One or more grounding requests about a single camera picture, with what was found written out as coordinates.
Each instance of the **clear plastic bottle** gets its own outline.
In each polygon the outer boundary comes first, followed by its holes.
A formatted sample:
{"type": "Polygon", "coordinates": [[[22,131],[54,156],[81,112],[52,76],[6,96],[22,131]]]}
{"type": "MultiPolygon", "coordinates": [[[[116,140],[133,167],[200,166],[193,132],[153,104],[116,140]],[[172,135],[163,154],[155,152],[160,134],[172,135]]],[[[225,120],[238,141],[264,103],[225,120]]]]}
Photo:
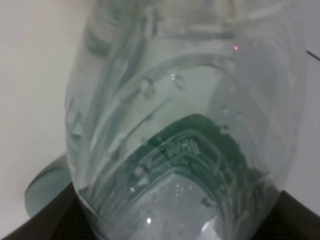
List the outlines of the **clear plastic bottle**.
{"type": "Polygon", "coordinates": [[[73,184],[95,234],[249,239],[296,145],[305,89],[297,2],[121,3],[80,141],[67,112],[73,184]]]}

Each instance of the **white background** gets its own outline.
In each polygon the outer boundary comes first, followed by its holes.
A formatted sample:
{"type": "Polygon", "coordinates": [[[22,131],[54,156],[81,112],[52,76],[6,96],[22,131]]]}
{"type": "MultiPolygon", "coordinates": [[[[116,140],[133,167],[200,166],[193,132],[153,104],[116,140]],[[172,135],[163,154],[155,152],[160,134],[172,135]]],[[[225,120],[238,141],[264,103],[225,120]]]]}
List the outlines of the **white background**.
{"type": "MultiPolygon", "coordinates": [[[[0,1],[0,238],[27,219],[24,192],[65,151],[68,75],[93,0],[0,1]]],[[[320,55],[320,1],[304,0],[307,48],[320,55]]],[[[320,62],[307,57],[307,98],[286,190],[320,214],[320,62]]]]}

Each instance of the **glass object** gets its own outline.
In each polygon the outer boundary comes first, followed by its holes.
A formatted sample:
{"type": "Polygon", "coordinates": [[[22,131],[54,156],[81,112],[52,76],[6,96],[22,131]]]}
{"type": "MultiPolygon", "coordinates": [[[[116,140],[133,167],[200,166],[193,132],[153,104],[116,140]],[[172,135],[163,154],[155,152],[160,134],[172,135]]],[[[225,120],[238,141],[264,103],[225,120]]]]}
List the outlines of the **glass object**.
{"type": "MultiPolygon", "coordinates": [[[[92,68],[79,76],[92,93],[81,96],[85,107],[72,97],[66,107],[72,180],[96,236],[248,240],[283,189],[297,142],[297,1],[101,4],[117,34],[99,66],[83,65],[92,68]]],[[[104,52],[97,39],[107,30],[87,29],[88,55],[104,52]]]]}

